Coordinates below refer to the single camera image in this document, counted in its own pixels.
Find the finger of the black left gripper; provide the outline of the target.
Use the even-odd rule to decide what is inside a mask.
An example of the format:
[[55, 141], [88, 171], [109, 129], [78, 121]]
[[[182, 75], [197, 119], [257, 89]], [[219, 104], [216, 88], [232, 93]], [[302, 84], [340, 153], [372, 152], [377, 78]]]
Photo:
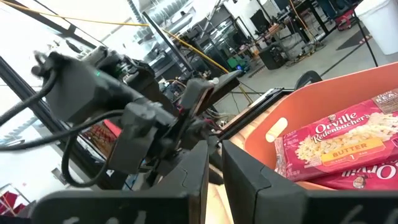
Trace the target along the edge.
[[187, 87], [180, 101], [180, 114], [194, 116], [202, 104], [206, 103], [214, 90], [214, 84], [207, 80], [193, 78], [187, 82]]
[[214, 128], [209, 121], [202, 119], [194, 119], [182, 135], [182, 147], [184, 149], [192, 149], [198, 141], [209, 137]]

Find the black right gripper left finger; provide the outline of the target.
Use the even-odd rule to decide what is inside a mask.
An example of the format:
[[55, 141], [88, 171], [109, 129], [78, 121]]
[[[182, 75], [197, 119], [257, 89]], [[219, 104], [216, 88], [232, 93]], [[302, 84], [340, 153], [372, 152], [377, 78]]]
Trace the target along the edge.
[[208, 144], [200, 141], [158, 184], [140, 191], [65, 190], [40, 199], [32, 223], [204, 223]]

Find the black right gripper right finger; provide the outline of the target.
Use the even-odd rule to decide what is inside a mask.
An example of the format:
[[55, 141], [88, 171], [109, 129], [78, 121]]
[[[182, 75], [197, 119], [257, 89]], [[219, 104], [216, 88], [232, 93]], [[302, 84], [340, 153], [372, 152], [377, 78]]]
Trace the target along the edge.
[[223, 178], [235, 223], [397, 223], [396, 191], [307, 190], [230, 141]]

